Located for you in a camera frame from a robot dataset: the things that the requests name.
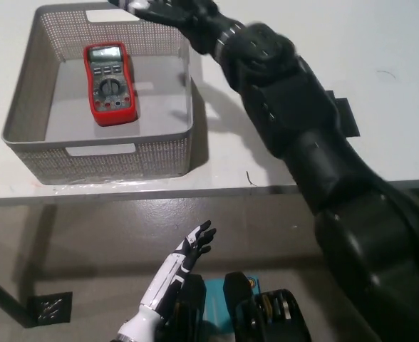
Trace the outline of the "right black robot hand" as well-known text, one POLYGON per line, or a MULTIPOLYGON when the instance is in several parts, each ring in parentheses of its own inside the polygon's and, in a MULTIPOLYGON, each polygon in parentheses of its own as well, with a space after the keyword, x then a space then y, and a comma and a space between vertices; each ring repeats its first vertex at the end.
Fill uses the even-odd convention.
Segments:
POLYGON ((177 28, 202 55, 214 55, 217 39, 236 22, 219 12, 213 1, 122 1, 110 4, 137 18, 177 28))

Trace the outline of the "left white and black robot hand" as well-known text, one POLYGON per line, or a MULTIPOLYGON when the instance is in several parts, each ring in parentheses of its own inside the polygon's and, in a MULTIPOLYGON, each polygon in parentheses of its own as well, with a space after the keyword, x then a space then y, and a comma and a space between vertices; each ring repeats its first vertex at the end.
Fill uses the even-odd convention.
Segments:
POLYGON ((182 261, 180 272, 190 273, 196 261, 211 250, 210 243, 217 230, 211 228, 211 221, 207 220, 192 230, 178 245, 174 253, 182 261))

